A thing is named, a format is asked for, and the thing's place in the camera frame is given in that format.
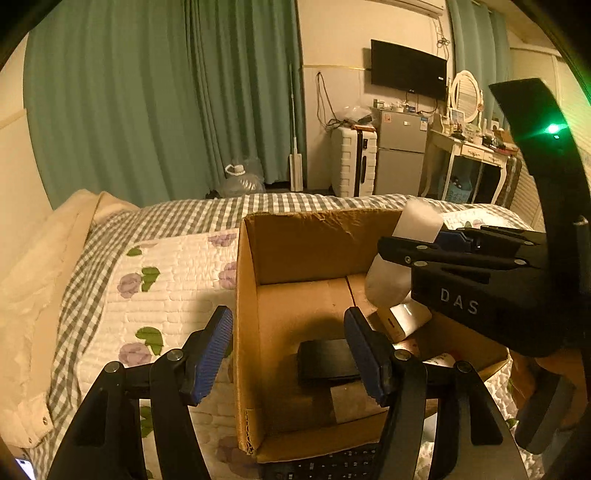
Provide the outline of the white cylindrical bottle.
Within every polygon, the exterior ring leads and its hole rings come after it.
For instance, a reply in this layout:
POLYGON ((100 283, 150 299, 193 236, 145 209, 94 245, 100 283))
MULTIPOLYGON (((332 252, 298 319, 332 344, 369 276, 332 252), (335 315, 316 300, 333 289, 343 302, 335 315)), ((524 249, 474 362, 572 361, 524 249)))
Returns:
POLYGON ((416 247, 406 241, 433 243, 443 223, 441 215, 427 201, 407 201, 392 236, 387 238, 386 254, 380 250, 367 272, 365 291, 370 303, 388 309, 405 300, 412 288, 413 257, 404 249, 416 247))

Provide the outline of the white square box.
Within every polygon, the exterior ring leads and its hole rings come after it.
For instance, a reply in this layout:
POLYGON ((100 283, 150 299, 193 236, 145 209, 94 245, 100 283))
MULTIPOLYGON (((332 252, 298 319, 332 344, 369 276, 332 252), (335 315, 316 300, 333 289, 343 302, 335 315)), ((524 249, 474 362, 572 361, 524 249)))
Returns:
POLYGON ((393 343, 402 342, 432 319, 431 311, 410 297, 394 307, 379 308, 377 314, 393 343))

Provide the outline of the black keyboard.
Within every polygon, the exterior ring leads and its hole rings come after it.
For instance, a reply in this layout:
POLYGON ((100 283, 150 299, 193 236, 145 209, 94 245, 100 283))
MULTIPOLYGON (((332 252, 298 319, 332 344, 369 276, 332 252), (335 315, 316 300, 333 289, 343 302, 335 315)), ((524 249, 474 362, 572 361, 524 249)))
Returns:
POLYGON ((263 464, 263 479, 369 479, 378 444, 367 444, 314 458, 263 464))

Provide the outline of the black rectangular box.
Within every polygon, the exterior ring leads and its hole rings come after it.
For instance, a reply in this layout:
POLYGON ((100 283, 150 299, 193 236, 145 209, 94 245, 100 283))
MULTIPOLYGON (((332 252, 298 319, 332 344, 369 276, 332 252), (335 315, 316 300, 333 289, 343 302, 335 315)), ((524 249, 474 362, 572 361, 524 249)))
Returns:
POLYGON ((303 385, 342 385, 361 378, 344 338, 301 343, 297 350, 297 374, 303 385))

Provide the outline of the white bottle red cap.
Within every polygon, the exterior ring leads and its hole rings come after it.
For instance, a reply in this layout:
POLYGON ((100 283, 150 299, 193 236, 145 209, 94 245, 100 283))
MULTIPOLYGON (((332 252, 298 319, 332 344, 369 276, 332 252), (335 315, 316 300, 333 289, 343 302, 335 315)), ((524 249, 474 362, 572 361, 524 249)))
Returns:
POLYGON ((456 358, 451 353, 442 353, 438 356, 424 360, 423 363, 426 365, 453 368, 456 363, 456 358))

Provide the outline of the white smartphone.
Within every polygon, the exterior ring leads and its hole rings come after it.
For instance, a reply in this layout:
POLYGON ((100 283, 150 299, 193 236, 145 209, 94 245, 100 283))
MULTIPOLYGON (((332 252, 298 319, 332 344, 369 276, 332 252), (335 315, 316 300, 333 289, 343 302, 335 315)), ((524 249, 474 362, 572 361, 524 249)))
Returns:
POLYGON ((17 458, 16 462, 30 480, 36 479, 35 473, 34 473, 34 468, 29 460, 17 458))

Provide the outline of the silver mini fridge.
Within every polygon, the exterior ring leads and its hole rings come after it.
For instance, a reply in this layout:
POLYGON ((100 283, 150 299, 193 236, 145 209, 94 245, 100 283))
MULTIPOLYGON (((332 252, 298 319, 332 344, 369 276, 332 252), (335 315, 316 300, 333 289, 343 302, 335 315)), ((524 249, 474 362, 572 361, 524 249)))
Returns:
POLYGON ((375 193, 419 193, 428 119, 416 114, 380 111, 375 193))

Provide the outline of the white mop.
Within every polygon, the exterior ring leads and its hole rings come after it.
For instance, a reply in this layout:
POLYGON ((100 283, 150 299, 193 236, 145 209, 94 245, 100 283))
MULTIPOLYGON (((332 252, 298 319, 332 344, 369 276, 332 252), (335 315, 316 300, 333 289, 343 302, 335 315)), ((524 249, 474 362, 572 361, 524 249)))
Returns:
POLYGON ((301 153, 298 152, 297 144, 297 118, 296 118, 296 101, 294 100, 294 73, 293 67, 288 67, 290 72, 290 129, 291 129, 291 150, 290 158, 290 191, 303 192, 304 191, 304 177, 303 177, 303 160, 301 160, 301 153))

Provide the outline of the oval white vanity mirror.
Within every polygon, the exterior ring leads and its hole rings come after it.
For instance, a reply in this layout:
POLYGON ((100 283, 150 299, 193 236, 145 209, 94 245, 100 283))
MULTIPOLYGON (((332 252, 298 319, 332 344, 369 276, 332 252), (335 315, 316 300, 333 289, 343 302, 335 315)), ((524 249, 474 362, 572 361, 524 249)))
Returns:
POLYGON ((449 90, 448 111, 453 123, 471 123, 484 111, 484 93, 469 70, 462 70, 454 77, 449 90))

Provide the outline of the clear water jug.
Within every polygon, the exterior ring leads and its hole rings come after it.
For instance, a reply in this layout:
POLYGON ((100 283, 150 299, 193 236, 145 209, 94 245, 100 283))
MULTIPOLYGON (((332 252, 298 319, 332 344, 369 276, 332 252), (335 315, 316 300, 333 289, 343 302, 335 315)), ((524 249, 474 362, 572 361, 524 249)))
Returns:
POLYGON ((266 192, 259 163, 249 159, 236 160, 224 167, 224 179, 217 188, 222 198, 235 198, 243 195, 266 192))

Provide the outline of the floral quilted bedspread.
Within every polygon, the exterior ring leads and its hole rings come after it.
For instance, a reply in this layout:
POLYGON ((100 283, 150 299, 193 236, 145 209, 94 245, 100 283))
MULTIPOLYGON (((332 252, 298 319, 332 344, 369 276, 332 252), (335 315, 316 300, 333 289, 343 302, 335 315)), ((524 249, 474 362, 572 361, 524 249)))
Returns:
MULTIPOLYGON (((48 408, 54 429, 29 449, 37 479, 47 479, 74 414, 103 366, 136 366, 183 345, 218 304, 235 308, 238 226, 256 212, 402 209, 408 196, 339 198, 266 193, 164 202, 110 215, 92 227, 66 288, 48 408), (142 287, 144 268, 155 283, 142 287)), ((260 479, 238 449, 235 400, 224 360, 211 395, 190 415, 213 479, 260 479)))

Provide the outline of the green curtain right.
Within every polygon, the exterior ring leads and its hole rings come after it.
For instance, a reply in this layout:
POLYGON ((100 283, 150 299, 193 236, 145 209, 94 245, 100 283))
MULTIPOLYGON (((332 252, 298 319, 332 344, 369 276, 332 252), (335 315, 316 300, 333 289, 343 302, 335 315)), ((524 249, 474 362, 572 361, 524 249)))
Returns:
POLYGON ((483 118, 507 126, 489 85, 512 78, 512 56, 505 16, 482 1, 447 2, 454 41, 456 71, 468 70, 484 93, 483 118))

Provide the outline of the white air conditioner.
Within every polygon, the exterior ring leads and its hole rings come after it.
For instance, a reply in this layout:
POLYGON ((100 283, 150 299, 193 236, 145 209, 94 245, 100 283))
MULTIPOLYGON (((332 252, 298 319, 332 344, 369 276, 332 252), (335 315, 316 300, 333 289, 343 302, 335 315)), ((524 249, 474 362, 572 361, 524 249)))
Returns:
POLYGON ((444 0, 376 0, 378 3, 388 4, 405 8, 417 13, 431 16, 433 18, 442 17, 446 11, 446 2, 444 0))

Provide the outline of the green curtain left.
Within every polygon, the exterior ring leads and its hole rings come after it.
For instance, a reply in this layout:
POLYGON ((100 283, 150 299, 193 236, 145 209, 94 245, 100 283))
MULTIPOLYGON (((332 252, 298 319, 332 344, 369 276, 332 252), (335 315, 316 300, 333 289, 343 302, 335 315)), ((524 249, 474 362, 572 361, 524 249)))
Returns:
POLYGON ((293 1, 63 1, 30 33, 24 104, 52 206, 201 199, 242 164, 287 181, 303 150, 293 1))

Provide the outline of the black wall television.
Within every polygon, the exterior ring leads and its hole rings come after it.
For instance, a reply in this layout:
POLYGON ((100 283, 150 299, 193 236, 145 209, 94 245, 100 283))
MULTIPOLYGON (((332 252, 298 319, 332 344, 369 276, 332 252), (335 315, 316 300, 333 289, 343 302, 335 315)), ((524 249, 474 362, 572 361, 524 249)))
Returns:
POLYGON ((443 101, 447 98, 447 60, 380 40, 370 40, 370 82, 443 101))

